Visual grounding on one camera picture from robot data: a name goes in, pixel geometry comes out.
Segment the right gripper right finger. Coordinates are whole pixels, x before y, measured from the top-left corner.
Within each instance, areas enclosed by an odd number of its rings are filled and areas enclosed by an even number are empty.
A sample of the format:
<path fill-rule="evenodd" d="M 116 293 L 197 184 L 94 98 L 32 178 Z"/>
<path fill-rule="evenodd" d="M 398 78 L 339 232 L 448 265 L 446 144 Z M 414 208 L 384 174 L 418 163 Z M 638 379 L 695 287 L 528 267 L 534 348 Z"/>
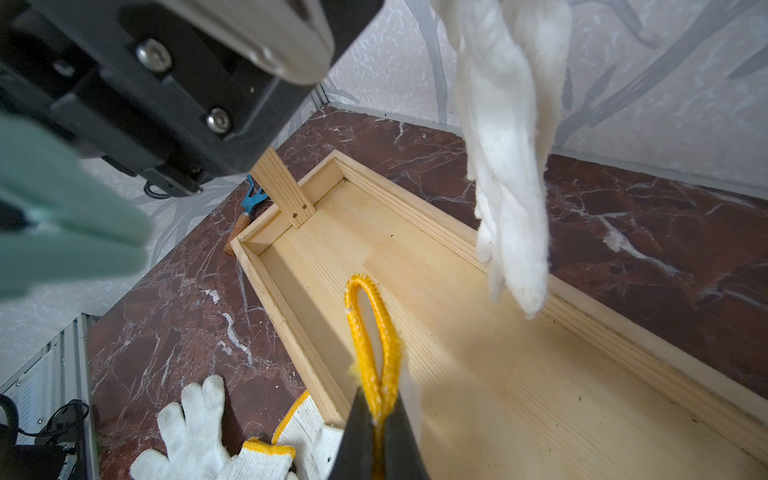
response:
<path fill-rule="evenodd" d="M 383 445 L 386 480 L 429 480 L 402 400 L 386 419 Z"/>

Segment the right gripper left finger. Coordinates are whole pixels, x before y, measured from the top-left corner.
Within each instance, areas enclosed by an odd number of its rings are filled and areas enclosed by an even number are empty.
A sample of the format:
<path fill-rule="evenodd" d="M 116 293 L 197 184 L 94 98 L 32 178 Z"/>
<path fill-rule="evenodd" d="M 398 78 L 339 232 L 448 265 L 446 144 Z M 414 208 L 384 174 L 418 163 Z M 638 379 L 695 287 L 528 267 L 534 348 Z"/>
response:
<path fill-rule="evenodd" d="M 329 480 L 371 480 L 374 467 L 373 417 L 359 387 L 347 420 Z"/>

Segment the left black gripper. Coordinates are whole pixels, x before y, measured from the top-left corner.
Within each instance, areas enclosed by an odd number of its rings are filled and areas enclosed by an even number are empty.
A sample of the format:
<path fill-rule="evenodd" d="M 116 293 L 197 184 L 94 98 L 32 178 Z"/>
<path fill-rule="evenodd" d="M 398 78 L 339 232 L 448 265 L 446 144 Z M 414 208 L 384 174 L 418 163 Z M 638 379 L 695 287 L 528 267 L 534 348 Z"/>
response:
<path fill-rule="evenodd" d="M 308 99 L 153 1 L 5 1 L 1 110 L 176 197 L 239 174 Z"/>

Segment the white glove clipped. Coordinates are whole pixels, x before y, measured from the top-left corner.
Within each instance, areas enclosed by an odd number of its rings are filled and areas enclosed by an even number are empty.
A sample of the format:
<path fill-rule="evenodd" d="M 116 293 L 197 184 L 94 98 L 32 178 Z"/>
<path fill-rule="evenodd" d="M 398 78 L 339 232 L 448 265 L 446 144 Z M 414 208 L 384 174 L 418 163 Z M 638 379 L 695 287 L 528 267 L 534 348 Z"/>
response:
<path fill-rule="evenodd" d="M 475 184 L 476 255 L 492 300 L 528 318 L 545 304 L 544 172 L 560 120 L 572 33 L 566 1 L 435 1 L 456 53 L 455 103 Z"/>
<path fill-rule="evenodd" d="M 405 341 L 399 335 L 379 288 L 367 275 L 356 274 L 346 284 L 344 308 L 353 341 L 351 371 L 362 387 L 374 424 L 372 479 L 384 478 L 384 424 L 397 400 L 405 406 L 420 446 L 422 395 L 408 364 Z"/>

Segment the blue clip hanger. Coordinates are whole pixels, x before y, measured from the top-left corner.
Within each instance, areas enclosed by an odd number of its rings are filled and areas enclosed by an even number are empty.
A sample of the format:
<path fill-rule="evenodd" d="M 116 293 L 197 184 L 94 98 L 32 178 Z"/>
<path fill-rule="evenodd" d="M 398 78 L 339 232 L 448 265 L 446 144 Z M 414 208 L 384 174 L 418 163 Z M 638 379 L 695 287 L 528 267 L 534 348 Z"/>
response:
<path fill-rule="evenodd" d="M 33 287 L 130 275 L 147 260 L 152 221 L 88 175 L 42 126 L 1 117 L 1 298 Z"/>

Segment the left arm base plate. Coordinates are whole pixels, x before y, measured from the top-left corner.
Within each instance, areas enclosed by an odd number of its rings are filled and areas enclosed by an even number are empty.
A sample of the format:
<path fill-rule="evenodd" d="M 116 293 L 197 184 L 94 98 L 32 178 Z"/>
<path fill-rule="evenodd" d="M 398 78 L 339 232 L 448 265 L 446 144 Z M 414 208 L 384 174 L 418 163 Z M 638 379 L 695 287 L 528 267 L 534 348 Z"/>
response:
<path fill-rule="evenodd" d="M 73 399 L 36 433 L 21 429 L 14 401 L 1 397 L 1 477 L 3 479 L 86 479 L 85 430 L 90 407 Z"/>

